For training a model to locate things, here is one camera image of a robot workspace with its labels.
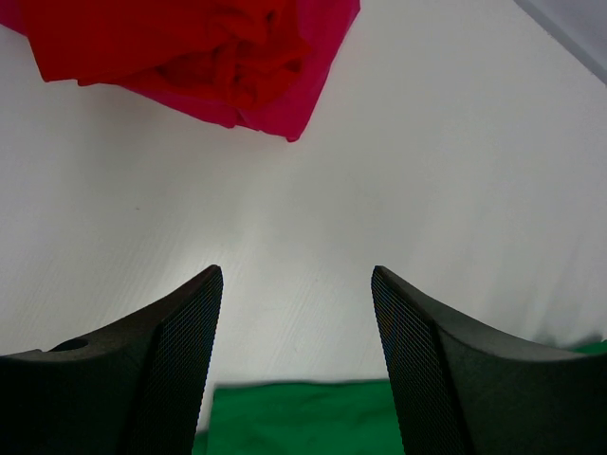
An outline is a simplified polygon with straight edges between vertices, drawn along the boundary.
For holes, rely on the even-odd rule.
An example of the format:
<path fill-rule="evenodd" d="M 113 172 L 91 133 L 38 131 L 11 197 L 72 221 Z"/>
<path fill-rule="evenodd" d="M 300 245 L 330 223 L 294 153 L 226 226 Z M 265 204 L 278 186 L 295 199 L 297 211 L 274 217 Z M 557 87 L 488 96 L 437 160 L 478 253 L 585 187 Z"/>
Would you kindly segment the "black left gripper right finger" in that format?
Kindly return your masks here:
<path fill-rule="evenodd" d="M 605 452 L 605 354 L 512 336 L 383 266 L 371 289 L 406 453 Z"/>

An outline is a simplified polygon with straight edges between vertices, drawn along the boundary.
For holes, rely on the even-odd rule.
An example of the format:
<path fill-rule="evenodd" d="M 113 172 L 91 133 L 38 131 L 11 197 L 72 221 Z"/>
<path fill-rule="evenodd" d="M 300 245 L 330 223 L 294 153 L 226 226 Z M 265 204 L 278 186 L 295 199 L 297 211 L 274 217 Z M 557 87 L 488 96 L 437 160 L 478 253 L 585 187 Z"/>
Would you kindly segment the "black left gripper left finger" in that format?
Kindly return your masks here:
<path fill-rule="evenodd" d="M 55 348 L 1 359 L 5 454 L 188 454 L 223 292 L 212 265 Z"/>

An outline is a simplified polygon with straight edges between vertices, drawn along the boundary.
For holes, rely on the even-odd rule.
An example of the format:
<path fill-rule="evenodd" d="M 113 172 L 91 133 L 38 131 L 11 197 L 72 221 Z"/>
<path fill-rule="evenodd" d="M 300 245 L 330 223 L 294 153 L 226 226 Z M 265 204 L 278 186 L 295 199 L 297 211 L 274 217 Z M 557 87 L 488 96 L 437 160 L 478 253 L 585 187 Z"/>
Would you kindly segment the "green t shirt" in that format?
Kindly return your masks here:
<path fill-rule="evenodd" d="M 215 390 L 194 454 L 458 454 L 454 422 L 433 410 L 398 422 L 386 380 Z"/>

